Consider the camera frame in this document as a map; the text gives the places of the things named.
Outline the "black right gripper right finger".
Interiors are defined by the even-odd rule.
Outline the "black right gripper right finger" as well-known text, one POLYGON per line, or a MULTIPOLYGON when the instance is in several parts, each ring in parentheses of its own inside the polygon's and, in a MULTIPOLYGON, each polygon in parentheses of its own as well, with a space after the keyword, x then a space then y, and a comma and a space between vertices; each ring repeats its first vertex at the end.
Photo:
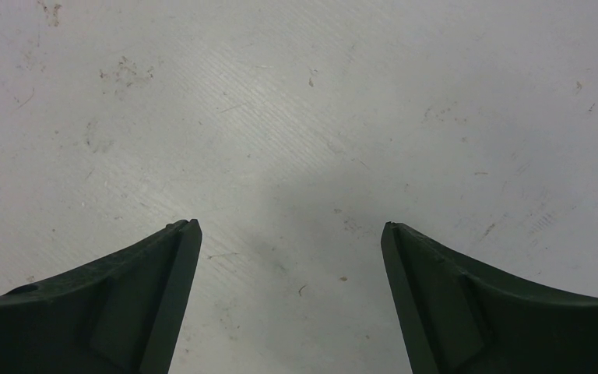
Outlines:
POLYGON ((415 373, 598 373, 598 298, 517 277, 388 222, 385 271, 415 373))

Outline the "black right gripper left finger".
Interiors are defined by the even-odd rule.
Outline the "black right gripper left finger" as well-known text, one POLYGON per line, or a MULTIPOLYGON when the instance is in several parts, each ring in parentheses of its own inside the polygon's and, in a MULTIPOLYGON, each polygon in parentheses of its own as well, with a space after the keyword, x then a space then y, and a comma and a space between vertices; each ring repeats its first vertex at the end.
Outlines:
POLYGON ((201 242, 181 220, 0 295, 0 373, 167 372, 201 242))

